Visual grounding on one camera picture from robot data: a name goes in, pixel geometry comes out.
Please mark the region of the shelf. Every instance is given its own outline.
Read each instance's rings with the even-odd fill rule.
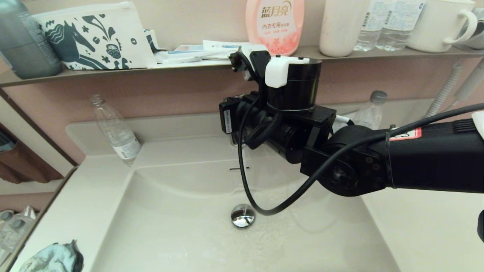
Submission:
[[[399,58],[479,58],[484,57],[482,51],[463,51],[452,47],[446,53],[425,53],[416,51],[410,48],[405,48],[401,51],[389,52],[379,49],[374,49],[368,52],[353,52],[348,57],[332,58],[322,55],[319,52],[318,46],[303,46],[300,47],[294,54],[295,57],[307,57],[323,60],[323,62],[336,62],[336,61],[354,61],[354,60],[375,60],[375,59],[399,59]],[[137,75],[148,73],[160,73],[160,72],[177,72],[177,71],[199,71],[199,70],[213,70],[213,69],[229,69],[230,62],[228,60],[215,60],[204,62],[183,63],[175,65],[162,65],[158,68],[152,69],[130,69],[130,70],[65,70],[56,76],[39,77],[33,79],[22,80],[18,78],[11,70],[4,72],[0,75],[0,88],[27,85],[33,83],[65,80],[65,79],[78,79],[78,78],[93,78],[104,76],[124,76],[124,75]]]

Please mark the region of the brown curtain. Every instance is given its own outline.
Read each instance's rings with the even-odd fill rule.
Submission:
[[[3,125],[0,124],[0,128],[10,139],[17,142],[13,149],[0,152],[0,178],[12,183],[24,181],[47,183],[62,178],[61,174],[19,141]]]

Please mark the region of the white cup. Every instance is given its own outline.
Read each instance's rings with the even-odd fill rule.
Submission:
[[[369,0],[326,0],[319,49],[330,57],[353,52],[362,29]]]
[[[471,0],[427,0],[407,46],[419,51],[443,53],[453,44],[468,40],[477,28]],[[466,32],[456,39],[466,19]]]

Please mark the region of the mug handle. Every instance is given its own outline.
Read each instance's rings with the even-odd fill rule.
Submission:
[[[445,38],[444,39],[444,43],[445,44],[448,44],[448,45],[453,45],[453,44],[458,44],[458,43],[461,43],[461,42],[465,42],[467,41],[469,38],[472,37],[472,35],[474,34],[474,32],[476,31],[477,29],[477,17],[474,13],[468,11],[468,10],[461,10],[459,12],[459,15],[463,15],[467,18],[467,21],[468,21],[468,26],[467,26],[467,30],[466,30],[466,33],[464,33],[464,35],[462,35],[462,37],[458,38],[458,39],[452,39],[452,38]]]

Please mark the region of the white sink basin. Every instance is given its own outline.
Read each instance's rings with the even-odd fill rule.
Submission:
[[[393,256],[360,197],[318,183],[286,211],[236,229],[232,209],[248,200],[233,161],[139,168],[129,178],[92,271],[396,272]],[[247,171],[272,208],[305,181],[278,156]]]

